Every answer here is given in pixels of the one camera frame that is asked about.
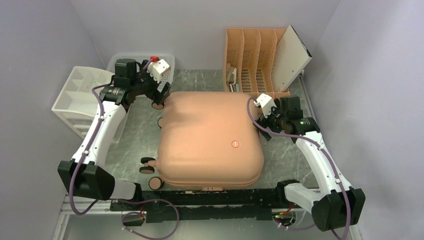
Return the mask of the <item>orange plastic file rack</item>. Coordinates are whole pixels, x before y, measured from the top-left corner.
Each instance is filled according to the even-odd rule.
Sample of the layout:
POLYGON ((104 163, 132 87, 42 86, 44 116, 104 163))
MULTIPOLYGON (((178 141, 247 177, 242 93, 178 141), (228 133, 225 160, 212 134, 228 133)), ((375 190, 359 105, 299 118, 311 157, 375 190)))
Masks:
POLYGON ((225 92, 241 92, 252 97, 267 94, 273 98, 288 97, 272 83, 276 48, 284 28, 228 28, 223 55, 225 92))

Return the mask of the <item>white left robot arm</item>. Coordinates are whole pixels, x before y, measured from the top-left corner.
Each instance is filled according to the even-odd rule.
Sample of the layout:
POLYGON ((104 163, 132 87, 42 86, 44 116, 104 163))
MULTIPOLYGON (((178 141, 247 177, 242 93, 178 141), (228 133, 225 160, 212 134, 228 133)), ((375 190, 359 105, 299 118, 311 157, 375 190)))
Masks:
POLYGON ((93 87, 97 110, 87 135, 70 160, 61 161, 58 174, 70 197, 94 200, 123 199, 130 210, 142 206, 141 186, 114 177, 104 169, 108 150, 131 105, 138 96, 163 104, 171 84, 165 76, 171 67, 165 59, 151 56, 138 62, 120 58, 105 84, 93 87))

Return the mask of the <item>white plastic drawer organizer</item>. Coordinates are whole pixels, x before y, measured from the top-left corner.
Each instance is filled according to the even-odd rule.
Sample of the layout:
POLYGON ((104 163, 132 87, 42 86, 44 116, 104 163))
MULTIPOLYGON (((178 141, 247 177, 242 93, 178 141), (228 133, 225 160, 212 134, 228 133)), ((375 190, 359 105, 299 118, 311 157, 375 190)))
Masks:
POLYGON ((75 66, 51 110, 82 139, 87 135, 98 108, 92 88, 108 84, 113 73, 100 68, 75 66))

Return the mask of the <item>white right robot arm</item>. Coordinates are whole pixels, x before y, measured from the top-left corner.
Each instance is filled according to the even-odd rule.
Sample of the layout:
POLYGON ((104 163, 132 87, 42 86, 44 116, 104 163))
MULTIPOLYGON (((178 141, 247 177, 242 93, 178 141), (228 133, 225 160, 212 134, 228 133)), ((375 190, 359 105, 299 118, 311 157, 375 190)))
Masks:
POLYGON ((365 193, 354 188, 341 173, 316 120, 304 115, 299 97, 273 98, 262 93, 257 98, 251 97, 246 109, 252 124, 267 141, 272 136, 292 140, 318 184, 318 190, 311 190, 298 180, 281 181, 274 195, 276 204, 282 208, 290 204, 303 208, 323 232, 356 225, 365 204, 365 193))

